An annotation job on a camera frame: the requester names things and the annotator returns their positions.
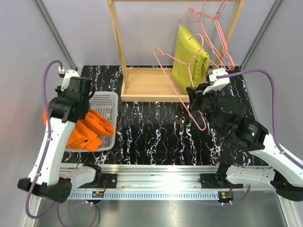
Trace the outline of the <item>orange trousers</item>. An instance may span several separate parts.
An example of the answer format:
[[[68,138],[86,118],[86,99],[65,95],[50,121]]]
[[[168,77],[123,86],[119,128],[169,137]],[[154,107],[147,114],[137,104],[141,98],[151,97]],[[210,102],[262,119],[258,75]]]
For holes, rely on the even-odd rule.
[[[63,153],[66,148],[94,152],[102,144],[99,137],[114,134],[113,126],[94,110],[89,110],[84,120],[63,122],[60,118],[52,117],[49,123],[47,111],[44,110],[43,120],[47,127],[43,145],[49,142],[48,155]]]

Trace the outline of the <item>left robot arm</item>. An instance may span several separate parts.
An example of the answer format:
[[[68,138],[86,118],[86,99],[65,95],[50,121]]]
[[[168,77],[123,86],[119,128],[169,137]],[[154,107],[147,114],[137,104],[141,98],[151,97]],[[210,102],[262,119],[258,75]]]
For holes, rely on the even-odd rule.
[[[101,168],[96,164],[85,164],[68,174],[60,175],[61,160],[68,138],[78,120],[85,118],[89,111],[91,80],[71,77],[63,91],[57,87],[57,96],[47,103],[45,135],[36,163],[27,178],[19,179],[21,190],[54,202],[65,202],[70,193],[89,184],[97,188],[102,184]]]

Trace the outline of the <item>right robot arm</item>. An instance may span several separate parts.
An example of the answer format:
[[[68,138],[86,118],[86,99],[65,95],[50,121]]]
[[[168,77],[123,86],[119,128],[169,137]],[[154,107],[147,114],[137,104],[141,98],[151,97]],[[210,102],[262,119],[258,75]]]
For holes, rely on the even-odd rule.
[[[277,149],[273,136],[262,124],[245,117],[247,106],[233,96],[220,96],[215,91],[206,94],[205,84],[187,87],[190,112],[206,118],[215,134],[236,148],[266,161],[270,168],[243,168],[220,164],[211,177],[202,177],[208,187],[242,188],[244,184],[266,185],[281,197],[291,201],[303,200],[303,172],[291,164]]]

